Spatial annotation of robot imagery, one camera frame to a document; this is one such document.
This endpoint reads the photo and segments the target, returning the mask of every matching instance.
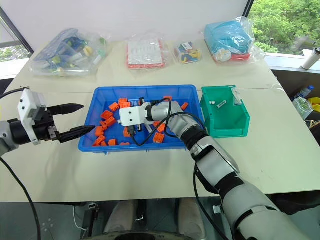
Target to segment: blue item in plastic bag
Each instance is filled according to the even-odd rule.
[[[237,20],[207,24],[204,39],[212,54],[223,49],[229,50],[231,54],[245,55],[254,44],[254,38],[248,35]]]

